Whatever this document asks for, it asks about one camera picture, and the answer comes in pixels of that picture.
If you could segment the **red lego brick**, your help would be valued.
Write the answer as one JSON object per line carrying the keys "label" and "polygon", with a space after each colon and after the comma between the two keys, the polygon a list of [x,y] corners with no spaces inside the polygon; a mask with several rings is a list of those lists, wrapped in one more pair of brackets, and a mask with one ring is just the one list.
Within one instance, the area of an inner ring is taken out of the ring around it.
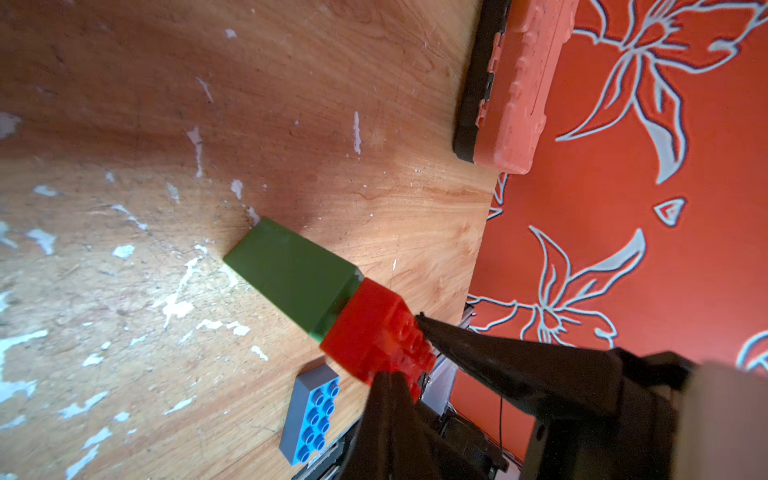
{"label": "red lego brick", "polygon": [[436,356],[403,298],[364,279],[320,343],[321,350],[351,376],[370,385],[379,372],[401,372],[413,401],[421,377]]}

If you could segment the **tall green lego brick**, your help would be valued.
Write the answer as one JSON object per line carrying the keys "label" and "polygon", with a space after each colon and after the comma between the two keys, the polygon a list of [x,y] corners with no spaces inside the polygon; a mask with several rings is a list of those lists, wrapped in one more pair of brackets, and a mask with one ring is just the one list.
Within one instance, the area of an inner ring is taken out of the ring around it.
{"label": "tall green lego brick", "polygon": [[364,279],[354,264],[266,217],[223,261],[318,342]]}

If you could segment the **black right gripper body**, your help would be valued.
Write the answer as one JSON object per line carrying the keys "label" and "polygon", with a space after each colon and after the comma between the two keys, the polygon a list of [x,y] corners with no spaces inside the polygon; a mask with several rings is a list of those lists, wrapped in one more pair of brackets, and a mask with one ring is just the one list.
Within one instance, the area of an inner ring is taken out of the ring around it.
{"label": "black right gripper body", "polygon": [[764,479],[767,379],[706,362],[680,391],[625,380],[612,418],[537,421],[523,479]]}

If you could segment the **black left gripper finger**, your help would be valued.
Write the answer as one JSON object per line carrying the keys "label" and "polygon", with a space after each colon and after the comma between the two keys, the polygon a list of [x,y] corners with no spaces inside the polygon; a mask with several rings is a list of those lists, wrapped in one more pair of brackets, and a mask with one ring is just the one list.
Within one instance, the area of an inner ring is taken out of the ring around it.
{"label": "black left gripper finger", "polygon": [[406,377],[379,372],[341,479],[454,479],[456,457],[417,414]]}

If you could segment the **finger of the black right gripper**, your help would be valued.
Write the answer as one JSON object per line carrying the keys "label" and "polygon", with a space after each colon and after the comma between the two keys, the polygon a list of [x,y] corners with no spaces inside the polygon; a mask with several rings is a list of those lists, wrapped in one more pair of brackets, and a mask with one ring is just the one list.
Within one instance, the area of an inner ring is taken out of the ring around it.
{"label": "finger of the black right gripper", "polygon": [[473,333],[422,314],[424,337],[461,370],[537,418],[610,418],[623,384],[607,352]]}

